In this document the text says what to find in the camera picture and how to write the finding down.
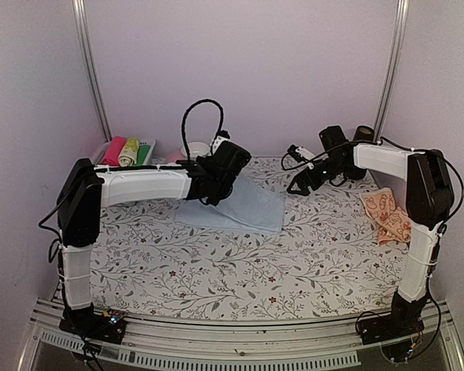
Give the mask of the light blue towel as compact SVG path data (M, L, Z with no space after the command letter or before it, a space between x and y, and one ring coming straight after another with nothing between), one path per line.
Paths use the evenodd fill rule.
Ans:
M175 221L187 226L237 232L279 234L285 217L285 196L272 192L241 175L232 193L217 206L183 201Z

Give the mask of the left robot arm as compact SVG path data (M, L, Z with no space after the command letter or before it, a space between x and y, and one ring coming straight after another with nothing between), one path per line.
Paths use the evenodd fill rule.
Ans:
M92 313L90 256L101 228L101 211L110 206L152 199L198 200L217 206L251 160L249 151L218 136L212 152L168 165L113 167L79 159L65 181L55 207L39 222L59 245L59 279L70 310L70 324L82 335L100 327Z

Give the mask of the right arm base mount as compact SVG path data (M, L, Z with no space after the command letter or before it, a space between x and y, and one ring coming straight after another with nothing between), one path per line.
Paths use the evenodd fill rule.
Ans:
M364 345L418 334L424 329L424 323L420 318L402 321L393 315L379 315L373 311L361 313L355 322L356 333Z

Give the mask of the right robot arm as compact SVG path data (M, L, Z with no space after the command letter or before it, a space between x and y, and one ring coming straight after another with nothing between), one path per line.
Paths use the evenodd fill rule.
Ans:
M393 235L409 245L403 278L394 293L391 314L384 330L392 337L402 336L419 319L430 298L429 279L438 261L439 244L452 212L454 193L448 164L439 150L411 149L388 142L382 145L374 130L359 126L348 140L340 126L329 126L319 133L323 153L314 155L302 146L291 145L287 154L297 161L299 173L287 190L307 196L325 182L362 179L368 170L405 181L405 208L409 221L388 216Z

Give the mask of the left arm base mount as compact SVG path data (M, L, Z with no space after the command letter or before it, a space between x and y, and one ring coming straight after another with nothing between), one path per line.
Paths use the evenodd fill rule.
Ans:
M125 336L126 326L127 322L123 319L123 315L111 309L103 314L97 314L93 305L74 310L65 303L59 329L78 335L82 339L120 345Z

